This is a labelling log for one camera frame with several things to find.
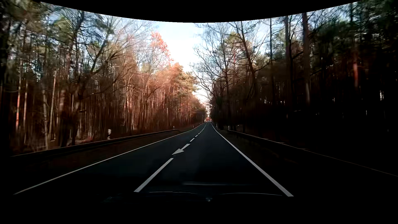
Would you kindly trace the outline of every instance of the blue sky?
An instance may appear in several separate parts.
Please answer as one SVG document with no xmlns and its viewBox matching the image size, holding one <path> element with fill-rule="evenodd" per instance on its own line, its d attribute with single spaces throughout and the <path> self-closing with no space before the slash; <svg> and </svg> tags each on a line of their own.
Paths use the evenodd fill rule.
<svg viewBox="0 0 398 224">
<path fill-rule="evenodd" d="M 184 71 L 191 71 L 189 63 L 197 61 L 193 47 L 201 43 L 197 34 L 202 33 L 201 28 L 195 27 L 193 23 L 157 22 L 157 31 L 166 42 L 170 54 L 175 62 L 183 66 Z M 197 98 L 204 101 L 206 95 L 203 90 L 197 92 Z"/>
</svg>

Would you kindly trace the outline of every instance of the metal guardrail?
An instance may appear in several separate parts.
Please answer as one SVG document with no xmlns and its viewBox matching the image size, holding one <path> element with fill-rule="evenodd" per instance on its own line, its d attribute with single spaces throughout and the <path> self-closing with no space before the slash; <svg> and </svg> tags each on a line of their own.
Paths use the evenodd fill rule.
<svg viewBox="0 0 398 224">
<path fill-rule="evenodd" d="M 67 154 L 67 153 L 75 153 L 77 151 L 84 151 L 87 149 L 90 149 L 92 147 L 96 146 L 101 146 L 101 145 L 107 145 L 115 142 L 120 142 L 124 140 L 130 140 L 134 138 L 140 138 L 144 136 L 150 136 L 150 135 L 155 135 L 155 134 L 160 134 L 164 132 L 172 132 L 172 131 L 179 131 L 178 129 L 172 129 L 172 130 L 166 130 L 166 131 L 160 131 L 160 132 L 152 132 L 152 133 L 146 133 L 146 134 L 141 134 L 141 135 L 134 135 L 134 136 L 127 136 L 127 137 L 121 137 L 121 138 L 115 138 L 115 139 L 109 139 L 109 140 L 102 140 L 102 141 L 95 141 L 95 142 L 88 142 L 88 143 L 83 143 L 83 144 L 78 144 L 78 145 L 71 145 L 71 146 L 66 146 L 66 147 L 61 147 L 61 148 L 55 148 L 55 149 L 50 149 L 46 151 L 38 151 L 38 152 L 32 152 L 32 153 L 26 153 L 26 154 L 20 154 L 20 155 L 13 155 L 10 156 L 9 159 L 11 162 L 27 162 L 35 159 L 42 159 L 54 155 L 61 155 L 61 154 Z"/>
<path fill-rule="evenodd" d="M 252 135 L 248 135 L 248 134 L 245 134 L 245 133 L 236 132 L 236 131 L 232 131 L 232 130 L 227 130 L 227 131 L 231 132 L 231 133 L 234 133 L 237 136 L 242 136 L 244 138 L 249 138 L 249 139 L 251 139 L 251 140 L 253 140 L 254 142 L 257 142 L 257 143 L 267 143 L 266 147 L 270 147 L 272 149 L 272 151 L 275 151 L 280 156 L 290 157 L 290 156 L 293 155 L 293 156 L 299 156 L 300 157 L 300 155 L 302 155 L 301 154 L 302 152 L 306 152 L 306 153 L 309 153 L 308 154 L 309 156 L 310 155 L 316 156 L 317 159 L 319 159 L 318 156 L 322 156 L 325 159 L 331 159 L 331 161 L 338 160 L 338 161 L 343 162 L 345 164 L 349 163 L 351 165 L 356 165 L 356 166 L 359 166 L 359 167 L 362 167 L 362 168 L 367 168 L 367 169 L 371 169 L 371 170 L 374 170 L 374 171 L 377 171 L 377 172 L 381 172 L 381 173 L 385 173 L 385 174 L 389 174 L 389 175 L 398 177 L 397 175 L 394 175 L 394 174 L 391 174 L 391 173 L 386 173 L 386 172 L 383 172 L 383 171 L 380 171 L 380 170 L 372 169 L 370 167 L 366 167 L 366 166 L 362 166 L 362 165 L 359 165 L 359 164 L 356 164 L 356 163 L 352 163 L 352 162 L 344 161 L 344 160 L 337 159 L 337 158 L 334 158 L 334 157 L 330 157 L 328 155 L 322 155 L 322 154 L 319 154 L 319 153 L 315 153 L 315 152 L 312 152 L 312 151 L 310 151 L 309 149 L 306 149 L 306 148 L 297 148 L 297 147 L 294 147 L 294 146 L 291 146 L 291 145 L 284 144 L 283 142 L 276 142 L 276 141 L 272 141 L 272 140 L 269 140 L 269 139 L 260 138 L 260 137 L 257 137 L 257 136 L 252 136 Z"/>
</svg>

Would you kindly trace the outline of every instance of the solid white edge line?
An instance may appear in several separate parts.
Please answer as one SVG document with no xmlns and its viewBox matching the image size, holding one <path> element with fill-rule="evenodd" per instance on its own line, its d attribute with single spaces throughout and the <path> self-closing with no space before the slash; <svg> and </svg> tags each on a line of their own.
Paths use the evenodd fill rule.
<svg viewBox="0 0 398 224">
<path fill-rule="evenodd" d="M 234 149 L 236 149 L 243 157 L 245 157 L 253 166 L 255 166 L 264 176 L 266 176 L 272 183 L 275 184 L 283 193 L 285 193 L 286 196 L 288 197 L 293 197 L 293 195 L 288 192 L 282 185 L 280 185 L 276 180 L 274 180 L 268 173 L 266 173 L 263 169 L 261 169 L 257 164 L 255 164 L 251 159 L 249 159 L 245 154 L 243 154 L 239 149 L 237 149 L 232 143 L 230 143 L 224 136 L 222 136 L 212 125 L 213 129 L 223 138 L 225 141 L 227 141 Z"/>
<path fill-rule="evenodd" d="M 184 134 L 184 133 L 190 132 L 190 131 L 192 131 L 193 129 L 191 129 L 191 130 L 189 130 L 189 131 L 186 131 L 186 132 L 183 132 L 183 133 L 180 133 L 180 134 L 178 134 L 178 135 L 181 135 L 181 134 Z M 176 136 L 178 136 L 178 135 L 174 135 L 174 136 L 171 136 L 171 137 L 168 137 L 168 138 L 162 139 L 162 140 L 160 140 L 160 141 L 163 141 L 163 140 L 166 140 L 166 139 L 169 139 L 169 138 L 172 138 L 172 137 L 176 137 Z M 153 143 L 151 143 L 151 144 L 148 144 L 148 145 L 145 145 L 145 146 L 149 146 L 149 145 L 152 145 L 152 144 L 158 143 L 158 142 L 160 142 L 160 141 L 153 142 Z M 63 177 L 63 176 L 66 176 L 66 175 L 68 175 L 68 174 L 71 174 L 71 173 L 77 172 L 77 171 L 79 171 L 79 170 L 82 170 L 82 169 L 85 169 L 85 168 L 87 168 L 87 167 L 91 167 L 91 166 L 93 166 L 93 165 L 95 165 L 95 164 L 98 164 L 98 163 L 104 162 L 104 161 L 106 161 L 106 160 L 113 159 L 113 158 L 115 158 L 115 157 L 118 157 L 118 156 L 120 156 L 120 155 L 123 155 L 123 154 L 129 153 L 129 152 L 132 152 L 132 151 L 134 151 L 134 150 L 137 150 L 137 149 L 140 149 L 140 148 L 143 148 L 143 147 L 145 147 L 145 146 L 141 146 L 141 147 L 139 147 L 139 148 L 136 148 L 136 149 L 130 150 L 130 151 L 128 151 L 128 152 L 125 152 L 125 153 L 122 153 L 122 154 L 119 154 L 119 155 L 115 155 L 115 156 L 113 156 L 113 157 L 111 157 L 111 158 L 104 159 L 104 160 L 102 160 L 102 161 L 99 161 L 99 162 L 93 163 L 93 164 L 91 164 L 91 165 L 88 165 L 88 166 L 85 166 L 85 167 L 83 167 L 83 168 L 80 168 L 80 169 L 77 169 L 77 170 L 71 171 L 71 172 L 69 172 L 69 173 L 65 173 L 65 174 L 63 174 L 63 175 L 61 175 L 61 176 L 58 176 L 58 177 L 52 178 L 51 180 L 44 181 L 43 183 L 36 184 L 36 185 L 34 185 L 34 186 L 31 186 L 31 187 L 29 187 L 29 188 L 27 188 L 27 189 L 24 189 L 24 190 L 18 191 L 17 193 L 14 193 L 13 195 L 16 195 L 16 194 L 19 194 L 19 193 L 21 193 L 21 192 L 24 192 L 24 191 L 30 190 L 30 189 L 32 189 L 32 188 L 34 188 L 34 187 L 40 186 L 40 185 L 42 185 L 42 184 L 45 184 L 45 183 L 47 183 L 47 182 L 50 182 L 50 181 L 53 181 L 53 180 L 55 180 L 55 179 L 58 179 L 58 178 L 60 178 L 60 177 Z"/>
<path fill-rule="evenodd" d="M 164 163 L 156 172 L 154 172 L 146 181 L 144 181 L 134 192 L 140 192 L 160 171 L 171 162 L 173 158 L 170 158 L 166 163 Z"/>
</svg>

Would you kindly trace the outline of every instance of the asphalt road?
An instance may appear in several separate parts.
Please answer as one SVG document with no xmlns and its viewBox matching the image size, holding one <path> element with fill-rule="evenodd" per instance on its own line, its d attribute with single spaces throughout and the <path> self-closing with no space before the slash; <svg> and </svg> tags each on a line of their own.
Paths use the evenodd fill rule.
<svg viewBox="0 0 398 224">
<path fill-rule="evenodd" d="M 293 196 L 205 122 L 13 195 L 15 203 L 92 203 L 121 194 Z"/>
</svg>

